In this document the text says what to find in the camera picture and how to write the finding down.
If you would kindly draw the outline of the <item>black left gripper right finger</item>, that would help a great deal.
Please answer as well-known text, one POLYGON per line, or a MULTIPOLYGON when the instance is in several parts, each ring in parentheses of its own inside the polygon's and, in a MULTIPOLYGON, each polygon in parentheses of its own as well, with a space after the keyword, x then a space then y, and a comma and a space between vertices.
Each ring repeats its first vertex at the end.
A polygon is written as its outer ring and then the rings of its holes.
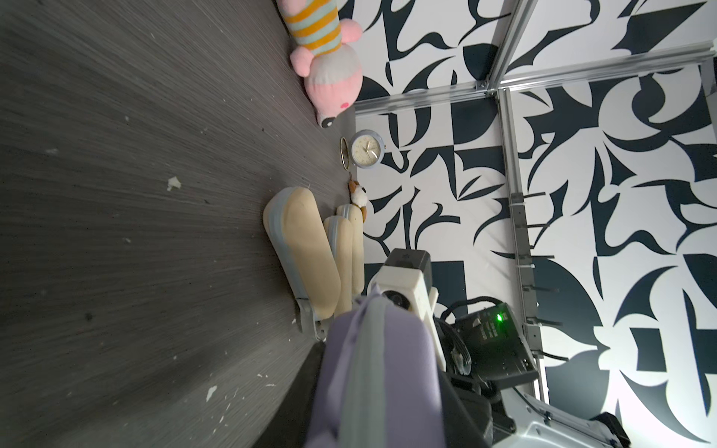
POLYGON ((489 402, 470 379, 439 371, 446 447, 492 446, 489 402))

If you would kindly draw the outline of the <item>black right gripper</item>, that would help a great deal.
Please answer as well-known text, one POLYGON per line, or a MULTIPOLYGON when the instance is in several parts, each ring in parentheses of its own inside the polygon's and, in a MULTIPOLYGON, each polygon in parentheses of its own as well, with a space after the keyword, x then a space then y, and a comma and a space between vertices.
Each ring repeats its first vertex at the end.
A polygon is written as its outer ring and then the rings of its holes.
POLYGON ((434 319, 449 384, 467 406, 485 404, 493 416, 508 417, 503 394, 539 377, 522 324, 505 302, 449 323, 458 307, 453 304, 434 319))

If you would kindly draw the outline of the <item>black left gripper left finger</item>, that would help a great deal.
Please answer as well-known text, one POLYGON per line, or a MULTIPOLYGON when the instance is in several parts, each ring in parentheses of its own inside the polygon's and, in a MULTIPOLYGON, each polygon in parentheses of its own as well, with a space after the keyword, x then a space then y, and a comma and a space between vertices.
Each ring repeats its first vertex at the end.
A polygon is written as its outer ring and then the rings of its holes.
POLYGON ((312 346, 274 417, 252 445, 253 448, 304 446, 325 349, 323 342, 312 346))

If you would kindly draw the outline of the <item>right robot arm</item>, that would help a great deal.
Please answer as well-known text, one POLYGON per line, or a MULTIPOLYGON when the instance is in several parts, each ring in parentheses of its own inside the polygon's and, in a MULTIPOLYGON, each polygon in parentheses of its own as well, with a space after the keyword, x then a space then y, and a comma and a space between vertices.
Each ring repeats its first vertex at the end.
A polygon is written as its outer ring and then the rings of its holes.
POLYGON ((602 413, 572 416, 520 391, 539 378, 521 323, 505 302, 448 323, 434 324, 446 359, 446 377, 482 447, 629 447, 618 419, 602 413))

